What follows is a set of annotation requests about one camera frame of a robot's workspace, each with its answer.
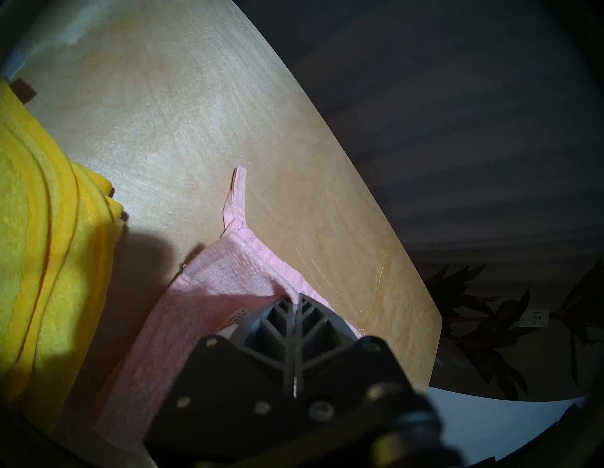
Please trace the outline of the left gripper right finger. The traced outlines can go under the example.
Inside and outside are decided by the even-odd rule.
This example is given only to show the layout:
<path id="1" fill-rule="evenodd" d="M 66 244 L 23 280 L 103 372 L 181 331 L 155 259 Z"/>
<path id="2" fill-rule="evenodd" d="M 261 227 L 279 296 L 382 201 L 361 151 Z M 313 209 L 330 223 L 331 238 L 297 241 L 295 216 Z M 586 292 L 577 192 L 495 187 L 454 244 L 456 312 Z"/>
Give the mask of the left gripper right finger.
<path id="1" fill-rule="evenodd" d="M 375 440 L 425 427 L 417 394 L 384 340 L 358 338 L 307 295 L 295 306 L 295 433 L 318 441 Z"/>

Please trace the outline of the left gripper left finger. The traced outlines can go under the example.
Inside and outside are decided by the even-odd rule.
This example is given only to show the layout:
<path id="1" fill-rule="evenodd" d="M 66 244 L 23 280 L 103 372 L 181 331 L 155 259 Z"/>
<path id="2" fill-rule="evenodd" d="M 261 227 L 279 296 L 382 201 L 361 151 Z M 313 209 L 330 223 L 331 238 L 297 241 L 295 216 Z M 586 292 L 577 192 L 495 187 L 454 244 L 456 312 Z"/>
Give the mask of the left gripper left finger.
<path id="1" fill-rule="evenodd" d="M 149 453 L 261 453 L 295 438 L 289 338 L 297 307 L 278 299 L 230 339 L 202 338 L 144 438 Z"/>

